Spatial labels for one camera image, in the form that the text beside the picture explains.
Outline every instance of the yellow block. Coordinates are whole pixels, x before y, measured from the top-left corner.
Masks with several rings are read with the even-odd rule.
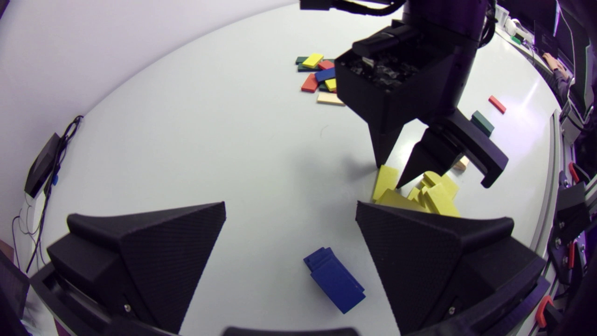
[[[418,201],[418,195],[421,193],[421,191],[417,188],[414,187],[410,193],[408,193],[407,199],[408,200],[414,200],[414,201]]]
[[[420,212],[429,212],[416,201],[406,199],[404,196],[398,194],[396,191],[386,189],[386,192],[375,202],[375,204],[399,207],[406,210],[414,210]]]
[[[317,64],[319,64],[322,59],[324,59],[322,54],[311,54],[311,56],[304,60],[303,65],[307,68],[315,69]]]
[[[373,200],[377,201],[386,189],[394,190],[398,184],[398,169],[381,165],[377,173],[375,189],[373,189]]]
[[[336,90],[336,79],[330,78],[330,79],[326,80],[325,87],[327,87],[330,92],[335,91]]]
[[[423,181],[427,181],[427,183],[432,187],[436,184],[440,184],[442,182],[442,177],[436,172],[428,171],[423,174]]]
[[[454,206],[454,202],[443,185],[438,184],[429,188],[423,196],[431,205],[432,212],[444,216],[460,217],[458,209]]]
[[[446,189],[446,193],[452,199],[454,199],[456,197],[456,193],[460,189],[460,187],[454,181],[452,181],[452,179],[447,174],[444,174],[442,176],[441,185],[444,186],[444,188]]]

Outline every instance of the dark green block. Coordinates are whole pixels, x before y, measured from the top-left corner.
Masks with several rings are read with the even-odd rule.
[[[495,129],[495,127],[489,122],[489,120],[487,120],[479,111],[475,111],[475,113],[473,113],[473,117],[470,120],[488,137],[491,136],[491,133]]]
[[[323,91],[323,92],[330,92],[330,91],[328,90],[328,87],[325,85],[325,82],[324,82],[324,83],[321,83],[321,84],[319,85],[319,91]]]
[[[297,65],[297,70],[299,72],[318,72],[321,69],[319,69],[318,67],[315,67],[315,69],[311,69],[311,68],[307,68],[306,66],[304,66],[302,64],[299,64],[299,65]]]
[[[304,60],[308,59],[308,56],[298,56],[295,64],[301,64]]]

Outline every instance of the white table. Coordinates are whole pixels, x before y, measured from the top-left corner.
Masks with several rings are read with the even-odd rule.
[[[73,212],[108,216],[224,200],[227,220],[181,334],[219,335],[232,325],[396,335],[354,220],[377,173],[367,125],[349,108],[318,105],[316,94],[301,92],[307,74],[293,63],[312,52],[336,57],[389,23],[292,5],[205,35],[141,71],[83,120],[53,189],[44,248],[67,233]],[[487,101],[492,94],[504,115]],[[463,216],[512,217],[513,236],[530,245],[557,107],[507,42],[494,38],[479,50],[459,108],[468,117],[478,109],[494,124],[491,139],[510,161],[490,189],[472,165],[449,173],[461,186],[455,202]],[[402,170],[424,128],[406,125],[387,164]],[[321,246],[332,247],[365,288],[366,299],[345,315],[303,264]]]

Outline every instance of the blue foam block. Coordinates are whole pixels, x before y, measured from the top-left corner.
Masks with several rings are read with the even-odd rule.
[[[346,276],[348,276],[351,279],[351,281],[357,285],[361,292],[365,291],[365,288],[363,288],[363,286],[361,286],[361,284],[358,281],[356,281],[355,277],[353,277],[352,274],[348,272],[346,267],[344,267],[344,265],[338,260],[338,258],[336,258],[336,256],[334,255],[334,251],[332,251],[331,248],[320,248],[317,251],[310,254],[309,256],[303,258],[303,261],[305,264],[307,264],[309,270],[313,272],[317,268],[319,268],[323,263],[327,262],[330,258],[333,258],[338,262],[340,267],[346,273]]]
[[[315,72],[315,79],[318,82],[323,82],[334,77],[336,77],[336,68],[329,68],[326,70]]]
[[[311,277],[343,314],[365,298],[365,294],[346,276],[335,258],[329,259],[313,271]]]

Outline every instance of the red block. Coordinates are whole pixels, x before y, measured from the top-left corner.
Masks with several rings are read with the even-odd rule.
[[[301,91],[313,93],[315,92],[315,90],[317,90],[318,87],[319,83],[317,83],[317,80],[315,79],[315,74],[309,74],[309,76],[304,81],[303,86],[301,86],[300,89]]]
[[[500,110],[502,114],[506,112],[506,108],[504,107],[504,105],[502,105],[500,101],[497,100],[497,98],[495,98],[494,96],[489,97],[489,101],[493,104],[493,106]]]
[[[334,64],[328,60],[324,60],[323,62],[320,62],[319,64],[317,64],[317,66],[319,66],[319,68],[322,70],[327,70],[329,68],[333,68]]]

